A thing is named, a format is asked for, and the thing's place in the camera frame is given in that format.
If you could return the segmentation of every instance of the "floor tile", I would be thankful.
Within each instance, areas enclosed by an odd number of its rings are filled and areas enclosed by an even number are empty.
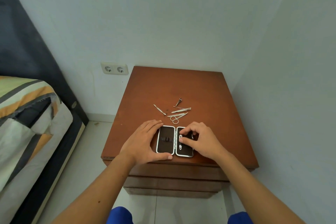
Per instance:
[[[38,224],[50,223],[106,167],[100,158],[112,123],[90,121],[39,219]],[[126,207],[134,224],[154,223],[156,197],[128,195],[122,189],[114,204]]]
[[[224,224],[227,221],[222,192],[209,199],[157,197],[155,223]]]

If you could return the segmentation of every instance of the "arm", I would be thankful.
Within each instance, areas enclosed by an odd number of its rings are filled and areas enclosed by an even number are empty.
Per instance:
[[[186,137],[180,138],[179,141],[217,162],[233,185],[254,224],[305,224],[221,145],[211,128],[202,122],[193,122],[180,133],[185,135],[189,131],[193,131],[194,134],[199,133],[198,141]]]
[[[150,142],[163,125],[160,120],[143,123],[128,138],[110,165],[52,224],[105,224],[110,210],[131,169],[138,164],[172,159],[170,153],[154,153]]]

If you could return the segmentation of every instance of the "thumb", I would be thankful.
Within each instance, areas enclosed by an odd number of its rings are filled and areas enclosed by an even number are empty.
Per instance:
[[[173,156],[168,152],[154,153],[152,161],[167,160],[167,159],[172,159],[172,158],[173,158]]]
[[[186,145],[190,146],[191,148],[194,148],[194,146],[195,146],[195,141],[191,140],[191,139],[189,139],[187,137],[181,137],[179,139],[179,142],[183,143],[183,144],[186,144]]]

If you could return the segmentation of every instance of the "dark bed frame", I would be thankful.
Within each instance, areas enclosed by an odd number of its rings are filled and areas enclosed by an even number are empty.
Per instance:
[[[0,76],[47,82],[73,115],[68,131],[11,221],[11,224],[30,224],[61,170],[82,124],[86,126],[89,119],[19,0],[0,0]]]

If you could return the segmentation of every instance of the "power outlet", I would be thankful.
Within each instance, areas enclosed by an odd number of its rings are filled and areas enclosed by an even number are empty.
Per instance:
[[[101,62],[100,65],[104,74],[128,75],[128,67],[126,64]]]

